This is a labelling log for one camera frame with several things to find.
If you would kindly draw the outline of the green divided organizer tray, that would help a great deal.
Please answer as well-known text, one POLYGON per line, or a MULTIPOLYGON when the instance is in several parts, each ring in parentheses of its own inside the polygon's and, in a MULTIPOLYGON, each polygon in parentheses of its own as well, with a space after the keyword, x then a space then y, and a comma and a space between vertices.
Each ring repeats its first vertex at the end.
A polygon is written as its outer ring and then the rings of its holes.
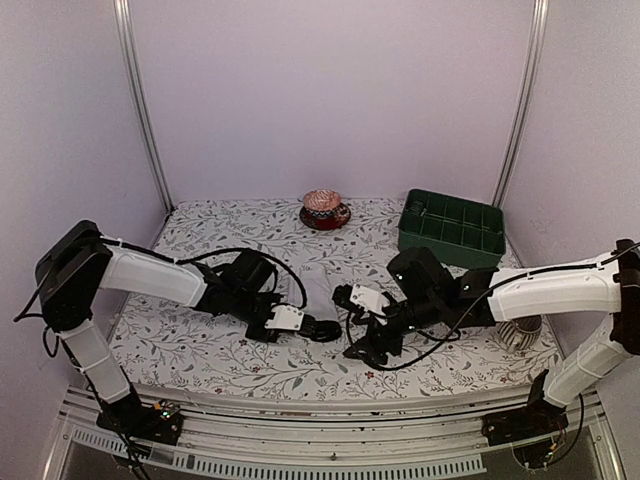
POLYGON ((503 212, 491 205, 432 191, 409 191, 398 224, 398 249, 426 247, 439 262, 465 269, 496 267, 506 253, 503 212), (407 213, 421 198, 422 216, 407 213))

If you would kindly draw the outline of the white black-trimmed underwear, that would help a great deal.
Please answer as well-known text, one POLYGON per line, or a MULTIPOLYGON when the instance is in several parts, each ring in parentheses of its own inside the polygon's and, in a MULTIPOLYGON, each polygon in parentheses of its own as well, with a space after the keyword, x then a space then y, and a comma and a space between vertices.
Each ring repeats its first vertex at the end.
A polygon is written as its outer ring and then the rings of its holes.
POLYGON ((297 277, 306 292, 304 317, 298 335, 314 342, 328 343, 341 337, 337 308, 332 300, 333 289, 323 265, 302 265, 297 277))

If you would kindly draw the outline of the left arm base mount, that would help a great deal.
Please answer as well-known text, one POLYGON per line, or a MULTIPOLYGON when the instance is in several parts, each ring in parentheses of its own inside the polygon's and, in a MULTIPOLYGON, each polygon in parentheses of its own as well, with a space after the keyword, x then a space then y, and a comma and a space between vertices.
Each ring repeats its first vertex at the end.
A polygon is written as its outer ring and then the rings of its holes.
POLYGON ((97 397, 100 413, 96 424, 130 439, 142 439, 170 446, 178 444, 184 417, 180 406, 162 399, 145 405, 132 390, 124 398, 107 403, 97 397))

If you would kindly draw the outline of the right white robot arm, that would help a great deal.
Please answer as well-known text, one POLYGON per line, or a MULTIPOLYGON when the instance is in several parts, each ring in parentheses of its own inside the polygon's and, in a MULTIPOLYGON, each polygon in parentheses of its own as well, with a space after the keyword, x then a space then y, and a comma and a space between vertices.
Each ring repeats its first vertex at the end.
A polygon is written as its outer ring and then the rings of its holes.
POLYGON ((396 255, 387 270, 405 298, 395 300, 361 285, 335 288, 334 303, 355 321, 363 338, 346 356, 385 371, 405 335, 438 323, 451 331, 490 327, 528 317, 602 312, 601 325, 576 351, 540 374, 517 427, 537 436, 583 390, 639 352, 639 246, 622 239, 611 252, 573 263, 531 269, 475 269, 454 277, 426 247, 396 255))

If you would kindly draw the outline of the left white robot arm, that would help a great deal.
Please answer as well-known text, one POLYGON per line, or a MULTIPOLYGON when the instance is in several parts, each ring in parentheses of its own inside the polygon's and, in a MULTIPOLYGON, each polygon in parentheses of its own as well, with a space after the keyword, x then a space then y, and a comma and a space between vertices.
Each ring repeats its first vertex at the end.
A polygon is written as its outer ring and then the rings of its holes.
POLYGON ((285 321, 282 294, 265 285, 280 260, 249 248, 235 259, 210 266, 206 256, 170 258, 103 235, 82 220, 38 261, 36 287, 15 322, 37 318, 54 333, 80 372, 110 405, 111 419, 128 434, 148 426, 148 412, 132 398, 134 387, 93 321, 95 298, 104 291, 158 298, 213 317, 245 324, 250 340, 274 342, 296 321, 285 321))

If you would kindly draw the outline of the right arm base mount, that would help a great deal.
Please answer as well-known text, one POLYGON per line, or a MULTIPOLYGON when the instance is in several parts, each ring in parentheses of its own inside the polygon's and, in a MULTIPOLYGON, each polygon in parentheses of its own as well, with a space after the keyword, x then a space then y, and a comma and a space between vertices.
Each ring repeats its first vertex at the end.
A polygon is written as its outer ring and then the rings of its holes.
POLYGON ((544 399, 543 387, 548 374, 549 370, 545 369, 534 379, 524 406, 482 417, 481 434, 490 446, 561 432, 568 426, 566 408, 544 399))

